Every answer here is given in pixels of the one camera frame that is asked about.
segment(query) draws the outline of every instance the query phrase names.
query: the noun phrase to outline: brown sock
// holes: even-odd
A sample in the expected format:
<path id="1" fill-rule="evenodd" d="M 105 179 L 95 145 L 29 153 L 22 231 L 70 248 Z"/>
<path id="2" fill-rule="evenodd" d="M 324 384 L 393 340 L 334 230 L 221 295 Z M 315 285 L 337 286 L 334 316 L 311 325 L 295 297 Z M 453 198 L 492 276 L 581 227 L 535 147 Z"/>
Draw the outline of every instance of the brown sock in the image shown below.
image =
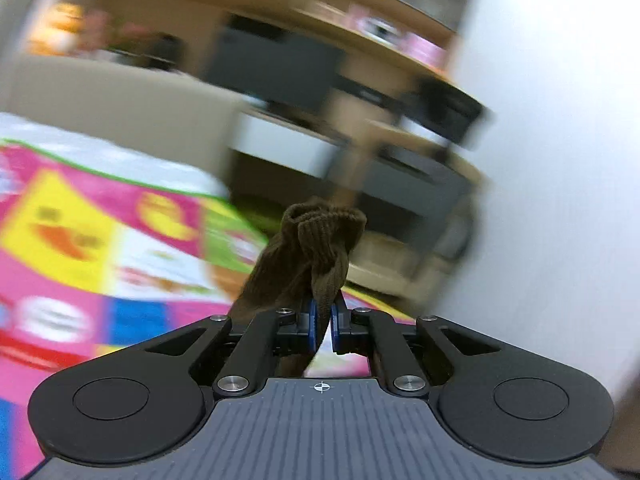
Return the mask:
<path id="1" fill-rule="evenodd" d="M 256 312 L 287 306 L 299 310 L 305 298 L 318 305 L 318 337 L 329 325 L 331 305 L 344 285 L 349 253 L 366 217 L 357 209 L 333 206 L 317 198 L 289 207 L 280 232 L 264 248 L 229 315 L 249 323 Z M 311 356 L 280 362 L 279 375 L 301 375 Z"/>

